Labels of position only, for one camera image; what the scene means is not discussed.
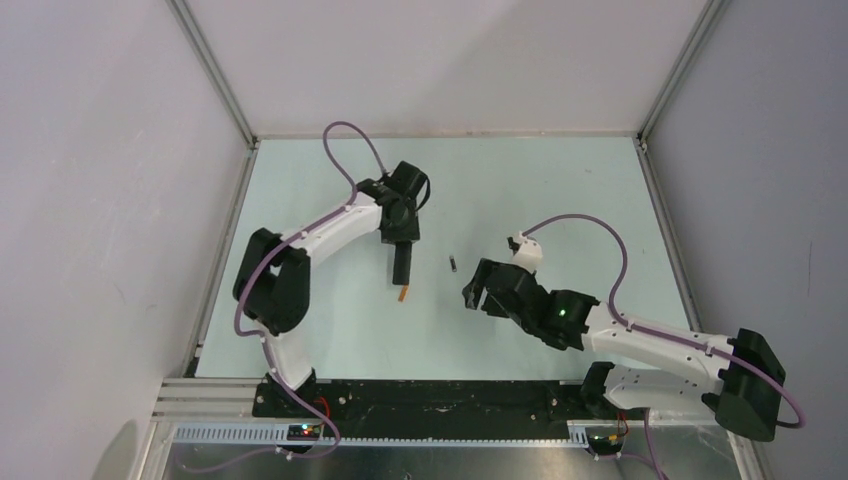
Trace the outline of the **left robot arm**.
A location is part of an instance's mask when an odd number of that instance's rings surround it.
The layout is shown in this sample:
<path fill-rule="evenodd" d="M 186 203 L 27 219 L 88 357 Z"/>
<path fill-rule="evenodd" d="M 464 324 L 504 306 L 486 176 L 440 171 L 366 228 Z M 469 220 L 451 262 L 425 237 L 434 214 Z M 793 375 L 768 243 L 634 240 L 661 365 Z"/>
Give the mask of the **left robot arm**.
<path fill-rule="evenodd" d="M 378 179 L 355 184 L 347 201 L 291 234 L 261 228 L 249 238 L 233 286 L 234 321 L 248 317 L 255 326 L 236 332 L 259 337 L 270 377 L 281 385 L 277 402 L 290 415 L 304 416 L 316 403 L 314 367 L 299 326 L 310 307 L 313 268 L 376 232 L 394 249 L 392 285 L 406 290 L 412 248 L 421 238 L 419 210 L 430 195 L 429 177 L 402 162 Z"/>

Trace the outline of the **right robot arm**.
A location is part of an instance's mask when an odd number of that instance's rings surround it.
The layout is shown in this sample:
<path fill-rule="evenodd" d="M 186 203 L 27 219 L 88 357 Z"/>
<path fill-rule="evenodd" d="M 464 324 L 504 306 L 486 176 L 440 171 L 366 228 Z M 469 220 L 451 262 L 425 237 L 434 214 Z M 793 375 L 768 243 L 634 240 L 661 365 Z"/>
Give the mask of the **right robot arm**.
<path fill-rule="evenodd" d="M 733 337 L 666 328 L 625 318 L 610 305 L 572 290 L 542 287 L 524 268 L 482 259 L 462 296 L 467 308 L 508 318 L 557 350 L 608 353 L 641 362 L 637 370 L 595 362 L 583 381 L 585 411 L 606 418 L 617 409 L 712 413 L 726 430 L 774 440 L 786 372 L 763 335 Z"/>

